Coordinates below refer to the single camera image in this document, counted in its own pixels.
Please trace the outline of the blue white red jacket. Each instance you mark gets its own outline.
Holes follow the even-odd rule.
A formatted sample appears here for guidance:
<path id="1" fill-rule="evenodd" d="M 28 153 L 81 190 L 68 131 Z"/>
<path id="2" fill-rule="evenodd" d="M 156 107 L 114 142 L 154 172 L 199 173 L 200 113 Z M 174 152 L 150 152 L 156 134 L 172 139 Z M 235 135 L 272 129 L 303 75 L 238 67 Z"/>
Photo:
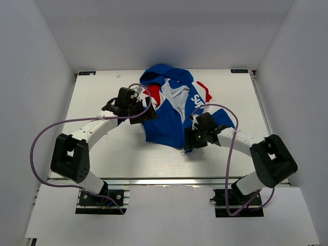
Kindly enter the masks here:
<path id="1" fill-rule="evenodd" d="M 193 126 L 190 116 L 210 113 L 218 125 L 234 127 L 227 112 L 213 105 L 208 88 L 195 81 L 185 69 L 158 64 L 148 68 L 139 82 L 147 87 L 158 119 L 145 121 L 142 125 L 146 141 L 182 149 L 186 143 L 185 130 Z"/>

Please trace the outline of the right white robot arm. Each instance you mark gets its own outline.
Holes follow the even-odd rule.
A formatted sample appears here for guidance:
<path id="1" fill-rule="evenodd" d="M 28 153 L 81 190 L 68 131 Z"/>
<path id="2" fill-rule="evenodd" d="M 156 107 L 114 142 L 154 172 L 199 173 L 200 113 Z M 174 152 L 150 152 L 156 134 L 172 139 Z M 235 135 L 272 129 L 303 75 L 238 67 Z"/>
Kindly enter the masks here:
<path id="1" fill-rule="evenodd" d="M 198 115 L 185 130 L 185 151 L 203 148 L 208 143 L 231 147 L 252 159 L 255 171 L 231 185 L 231 197 L 244 204 L 250 194 L 262 188 L 274 188 L 298 171 L 298 166 L 282 139 L 275 134 L 256 137 L 227 125 L 218 125 L 210 113 Z"/>

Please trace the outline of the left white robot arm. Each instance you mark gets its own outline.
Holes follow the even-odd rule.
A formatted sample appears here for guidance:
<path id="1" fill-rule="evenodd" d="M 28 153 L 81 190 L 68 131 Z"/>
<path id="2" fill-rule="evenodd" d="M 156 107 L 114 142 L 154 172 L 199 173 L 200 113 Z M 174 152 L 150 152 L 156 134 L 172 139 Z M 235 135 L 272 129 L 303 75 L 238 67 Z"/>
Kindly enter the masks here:
<path id="1" fill-rule="evenodd" d="M 130 124 L 140 124 L 157 118 L 151 93 L 146 87 L 122 87 L 118 96 L 109 100 L 97 117 L 74 133 L 62 133 L 57 137 L 50 169 L 90 192 L 96 204 L 104 204 L 108 200 L 108 185 L 90 170 L 90 150 L 126 119 Z"/>

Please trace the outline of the left blue table label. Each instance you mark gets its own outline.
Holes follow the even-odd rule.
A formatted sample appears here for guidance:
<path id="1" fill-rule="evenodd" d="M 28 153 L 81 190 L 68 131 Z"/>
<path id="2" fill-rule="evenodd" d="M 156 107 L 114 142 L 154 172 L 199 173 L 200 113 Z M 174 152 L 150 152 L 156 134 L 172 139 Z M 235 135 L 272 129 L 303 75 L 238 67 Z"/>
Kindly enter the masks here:
<path id="1" fill-rule="evenodd" d="M 95 71 L 80 71 L 78 73 L 78 76 L 93 76 L 95 74 L 96 74 Z"/>

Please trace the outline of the aluminium front rail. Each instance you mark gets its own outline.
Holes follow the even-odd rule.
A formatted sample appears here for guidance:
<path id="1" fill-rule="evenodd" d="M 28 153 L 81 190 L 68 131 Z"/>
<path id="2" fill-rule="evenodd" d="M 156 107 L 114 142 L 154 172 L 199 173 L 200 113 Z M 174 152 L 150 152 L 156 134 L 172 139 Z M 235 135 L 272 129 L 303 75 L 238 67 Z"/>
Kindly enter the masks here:
<path id="1" fill-rule="evenodd" d="M 58 187 L 77 187 L 78 185 L 67 178 L 50 178 L 48 180 L 41 181 L 41 178 L 37 178 L 37 180 L 42 184 L 50 184 Z M 105 181 L 109 186 L 179 186 L 179 185 L 187 185 L 187 186 L 223 186 L 225 185 L 225 178 L 213 178 L 213 177 L 205 177 L 205 178 L 101 178 L 101 180 Z"/>

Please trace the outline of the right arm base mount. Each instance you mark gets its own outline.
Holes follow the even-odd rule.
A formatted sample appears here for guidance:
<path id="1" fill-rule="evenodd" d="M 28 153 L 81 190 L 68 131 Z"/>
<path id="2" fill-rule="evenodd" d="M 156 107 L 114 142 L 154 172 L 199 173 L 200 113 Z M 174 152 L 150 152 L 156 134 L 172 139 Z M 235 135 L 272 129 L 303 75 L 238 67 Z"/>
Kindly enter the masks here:
<path id="1" fill-rule="evenodd" d="M 215 207 L 215 216 L 216 218 L 228 218 L 230 217 L 226 210 L 225 203 L 225 190 L 224 189 L 216 189 L 213 190 L 214 197 L 210 198 L 210 203 Z M 236 212 L 242 205 L 244 205 L 248 200 L 252 198 L 252 196 L 256 194 L 255 192 L 238 198 L 237 195 L 234 195 L 231 189 L 228 189 L 228 202 L 229 209 L 231 213 Z M 254 200 L 250 202 L 250 204 L 245 207 L 241 212 L 239 212 L 235 218 L 246 218 L 246 217 L 263 217 L 264 212 L 263 208 L 259 207 L 262 205 L 261 196 L 258 194 Z"/>

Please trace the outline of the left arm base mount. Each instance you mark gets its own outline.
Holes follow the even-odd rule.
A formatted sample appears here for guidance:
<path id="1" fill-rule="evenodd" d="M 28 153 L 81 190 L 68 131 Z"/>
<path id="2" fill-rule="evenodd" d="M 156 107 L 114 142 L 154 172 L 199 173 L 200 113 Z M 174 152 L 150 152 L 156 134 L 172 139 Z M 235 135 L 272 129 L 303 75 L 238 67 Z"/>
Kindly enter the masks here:
<path id="1" fill-rule="evenodd" d="M 108 188 L 107 197 L 90 195 L 80 190 L 75 214 L 79 215 L 123 215 L 128 207 L 130 190 L 126 188 Z"/>

